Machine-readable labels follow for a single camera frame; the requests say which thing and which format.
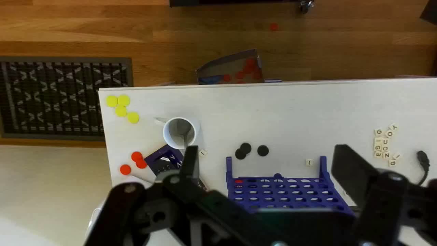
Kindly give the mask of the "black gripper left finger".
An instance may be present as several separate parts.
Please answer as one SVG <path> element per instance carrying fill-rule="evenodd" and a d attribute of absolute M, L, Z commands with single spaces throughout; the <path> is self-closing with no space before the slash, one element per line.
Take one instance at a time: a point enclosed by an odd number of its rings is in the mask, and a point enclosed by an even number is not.
<path fill-rule="evenodd" d="M 188 147 L 184 154 L 184 161 L 180 169 L 180 176 L 184 180 L 190 180 L 194 184 L 199 182 L 199 163 L 198 163 L 198 148 Z"/>

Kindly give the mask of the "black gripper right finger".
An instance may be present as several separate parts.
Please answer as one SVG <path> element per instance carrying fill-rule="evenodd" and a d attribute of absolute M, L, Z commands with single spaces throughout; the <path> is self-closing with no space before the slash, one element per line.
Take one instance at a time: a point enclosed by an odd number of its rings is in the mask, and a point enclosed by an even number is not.
<path fill-rule="evenodd" d="M 332 176 L 356 206 L 375 203 L 374 185 L 379 173 L 351 147 L 334 147 Z"/>

